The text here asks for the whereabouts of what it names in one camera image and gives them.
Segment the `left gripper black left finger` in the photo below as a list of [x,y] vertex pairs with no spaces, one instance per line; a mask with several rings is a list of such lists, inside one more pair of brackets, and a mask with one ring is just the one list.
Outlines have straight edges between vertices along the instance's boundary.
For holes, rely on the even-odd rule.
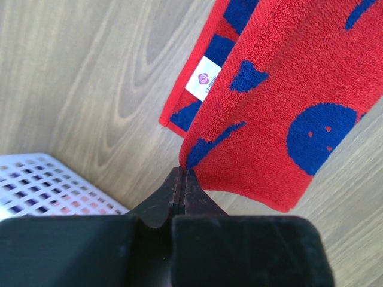
[[171,286],[174,203],[183,171],[125,215],[1,222],[2,286]]

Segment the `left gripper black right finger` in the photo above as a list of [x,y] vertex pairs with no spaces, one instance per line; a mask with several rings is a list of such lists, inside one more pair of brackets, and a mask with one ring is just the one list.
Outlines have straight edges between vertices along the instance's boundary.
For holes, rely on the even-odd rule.
[[318,230],[298,216],[230,216],[178,169],[173,286],[333,286]]

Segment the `teal red-trimmed towel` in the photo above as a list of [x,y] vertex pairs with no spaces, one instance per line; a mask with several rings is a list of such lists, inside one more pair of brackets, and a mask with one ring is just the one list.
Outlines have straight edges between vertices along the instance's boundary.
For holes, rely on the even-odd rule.
[[288,212],[381,97],[381,1],[216,1],[159,121],[204,190]]

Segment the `white plastic basket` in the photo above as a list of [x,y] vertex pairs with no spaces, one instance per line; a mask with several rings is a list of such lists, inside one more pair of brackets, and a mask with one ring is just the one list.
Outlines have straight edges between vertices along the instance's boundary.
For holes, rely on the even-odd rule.
[[48,154],[1,156],[1,219],[124,215],[119,202]]

